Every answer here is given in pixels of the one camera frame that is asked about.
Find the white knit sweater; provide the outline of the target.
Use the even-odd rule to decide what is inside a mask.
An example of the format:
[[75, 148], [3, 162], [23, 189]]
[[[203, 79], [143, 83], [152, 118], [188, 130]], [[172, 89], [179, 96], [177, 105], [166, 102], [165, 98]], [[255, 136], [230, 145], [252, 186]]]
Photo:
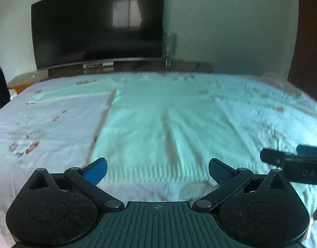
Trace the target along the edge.
[[113, 100], [91, 157], [107, 159], [107, 183], [205, 181], [213, 157], [265, 173], [260, 151], [286, 144], [282, 105], [268, 94], [188, 76], [103, 78], [31, 103], [103, 95]]

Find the dark wooden door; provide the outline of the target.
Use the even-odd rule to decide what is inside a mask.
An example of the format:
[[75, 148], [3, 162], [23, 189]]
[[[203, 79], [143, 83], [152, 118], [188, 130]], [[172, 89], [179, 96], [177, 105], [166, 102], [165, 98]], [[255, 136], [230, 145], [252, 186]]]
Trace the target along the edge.
[[317, 101], [317, 0], [299, 0], [298, 31], [288, 81]]

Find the silver set-top box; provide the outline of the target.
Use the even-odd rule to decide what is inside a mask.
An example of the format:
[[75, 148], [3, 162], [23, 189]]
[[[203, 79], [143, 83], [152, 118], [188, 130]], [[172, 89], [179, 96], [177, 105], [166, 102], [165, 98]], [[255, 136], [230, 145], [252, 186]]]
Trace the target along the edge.
[[113, 67], [114, 62], [96, 62], [96, 63], [85, 63], [83, 69], [101, 68], [101, 67]]

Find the glass table lamp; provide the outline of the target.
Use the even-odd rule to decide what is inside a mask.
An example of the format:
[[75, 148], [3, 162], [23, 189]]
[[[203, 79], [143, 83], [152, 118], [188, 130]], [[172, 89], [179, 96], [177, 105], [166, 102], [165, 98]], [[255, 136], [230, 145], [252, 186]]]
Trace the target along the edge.
[[164, 35], [164, 62], [165, 68], [168, 69], [171, 66], [172, 57], [175, 53], [177, 35], [175, 33], [166, 33]]

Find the large black television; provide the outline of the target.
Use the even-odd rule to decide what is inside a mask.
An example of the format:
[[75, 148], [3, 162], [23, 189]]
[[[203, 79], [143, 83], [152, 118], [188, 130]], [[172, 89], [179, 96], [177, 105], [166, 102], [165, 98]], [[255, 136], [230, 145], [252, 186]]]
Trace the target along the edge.
[[165, 0], [41, 0], [31, 7], [38, 69], [163, 55]]

